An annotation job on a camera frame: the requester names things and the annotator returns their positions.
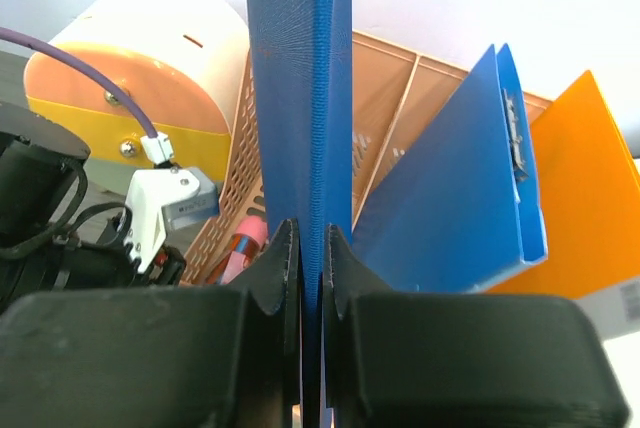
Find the orange folder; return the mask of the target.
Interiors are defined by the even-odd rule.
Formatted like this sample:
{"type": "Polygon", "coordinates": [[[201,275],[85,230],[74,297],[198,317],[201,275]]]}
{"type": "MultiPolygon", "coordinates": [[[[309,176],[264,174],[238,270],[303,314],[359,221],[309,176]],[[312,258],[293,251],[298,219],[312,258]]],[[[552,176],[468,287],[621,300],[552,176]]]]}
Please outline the orange folder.
{"type": "Polygon", "coordinates": [[[639,274],[639,173],[589,71],[531,125],[548,257],[491,293],[579,299],[639,274]]]}

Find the light blue thin folder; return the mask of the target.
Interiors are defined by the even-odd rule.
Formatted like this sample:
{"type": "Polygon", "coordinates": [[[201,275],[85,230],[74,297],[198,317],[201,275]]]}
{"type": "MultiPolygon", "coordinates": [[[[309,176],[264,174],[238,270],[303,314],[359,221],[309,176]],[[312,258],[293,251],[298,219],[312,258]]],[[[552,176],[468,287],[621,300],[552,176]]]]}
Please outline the light blue thin folder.
{"type": "Polygon", "coordinates": [[[368,196],[356,257],[400,291],[471,293],[547,258],[536,160],[508,46],[490,47],[368,196]]]}

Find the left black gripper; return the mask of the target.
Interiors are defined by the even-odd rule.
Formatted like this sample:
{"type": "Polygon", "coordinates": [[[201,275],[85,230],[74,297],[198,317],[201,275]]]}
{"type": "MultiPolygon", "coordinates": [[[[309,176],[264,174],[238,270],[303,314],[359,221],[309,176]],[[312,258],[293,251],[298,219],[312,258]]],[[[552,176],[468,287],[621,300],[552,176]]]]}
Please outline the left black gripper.
{"type": "Polygon", "coordinates": [[[38,291],[169,286],[179,283],[186,260],[181,252],[161,245],[147,267],[132,260],[134,246],[125,242],[132,213],[122,202],[106,202],[83,210],[76,220],[43,245],[16,259],[1,258],[1,306],[38,291]],[[121,208],[108,219],[98,240],[83,241],[77,229],[90,218],[121,208]]]}

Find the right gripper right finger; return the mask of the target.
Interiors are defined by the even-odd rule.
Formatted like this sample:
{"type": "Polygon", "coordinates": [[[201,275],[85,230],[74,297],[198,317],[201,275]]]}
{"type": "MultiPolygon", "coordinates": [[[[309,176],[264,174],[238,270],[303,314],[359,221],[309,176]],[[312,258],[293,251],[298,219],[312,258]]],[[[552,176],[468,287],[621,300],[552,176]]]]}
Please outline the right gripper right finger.
{"type": "Polygon", "coordinates": [[[346,319],[349,301],[392,288],[352,252],[342,229],[330,224],[325,230],[323,268],[323,325],[326,405],[333,409],[336,427],[357,427],[358,389],[349,385],[356,369],[354,342],[346,319]]]}

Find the blue ring binder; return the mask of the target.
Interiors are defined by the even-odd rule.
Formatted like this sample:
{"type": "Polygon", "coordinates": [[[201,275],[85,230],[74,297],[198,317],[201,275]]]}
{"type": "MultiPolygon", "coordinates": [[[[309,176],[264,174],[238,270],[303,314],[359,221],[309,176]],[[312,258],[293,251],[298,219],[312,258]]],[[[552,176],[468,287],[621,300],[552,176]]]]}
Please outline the blue ring binder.
{"type": "Polygon", "coordinates": [[[267,220],[300,230],[302,419],[323,427],[325,231],[352,224],[352,0],[246,4],[267,220]]]}

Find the orange desk file organizer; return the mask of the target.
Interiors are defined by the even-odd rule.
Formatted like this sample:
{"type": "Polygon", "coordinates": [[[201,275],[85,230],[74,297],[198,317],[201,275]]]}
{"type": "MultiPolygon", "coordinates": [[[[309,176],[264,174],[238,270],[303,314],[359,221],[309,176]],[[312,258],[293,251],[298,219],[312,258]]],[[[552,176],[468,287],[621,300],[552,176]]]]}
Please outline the orange desk file organizer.
{"type": "MultiPolygon", "coordinates": [[[[466,77],[466,70],[362,32],[353,34],[352,218],[466,77]]],[[[266,214],[252,66],[238,97],[221,213],[186,252],[185,284],[205,281],[237,225],[266,214]]]]}

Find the white arched drawer cabinet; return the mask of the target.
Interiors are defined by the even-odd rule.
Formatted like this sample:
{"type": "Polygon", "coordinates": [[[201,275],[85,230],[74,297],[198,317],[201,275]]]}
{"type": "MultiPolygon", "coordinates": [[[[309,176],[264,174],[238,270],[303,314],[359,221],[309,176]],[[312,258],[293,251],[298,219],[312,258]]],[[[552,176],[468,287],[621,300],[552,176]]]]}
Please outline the white arched drawer cabinet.
{"type": "MultiPolygon", "coordinates": [[[[96,0],[53,44],[128,94],[168,135],[179,165],[224,179],[249,50],[247,25],[225,0],[96,0]]],[[[94,183],[122,194],[149,166],[143,129],[98,84],[40,53],[23,81],[31,110],[89,145],[94,183]]]]}

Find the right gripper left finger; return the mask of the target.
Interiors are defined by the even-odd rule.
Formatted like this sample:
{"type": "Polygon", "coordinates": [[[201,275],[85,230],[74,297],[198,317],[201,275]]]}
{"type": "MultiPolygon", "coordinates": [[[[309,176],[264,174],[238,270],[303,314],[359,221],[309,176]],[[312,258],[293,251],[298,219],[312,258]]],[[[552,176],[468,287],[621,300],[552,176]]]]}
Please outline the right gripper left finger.
{"type": "Polygon", "coordinates": [[[237,427],[290,427],[299,400],[300,240],[286,219],[234,286],[247,292],[237,379],[237,427]]]}

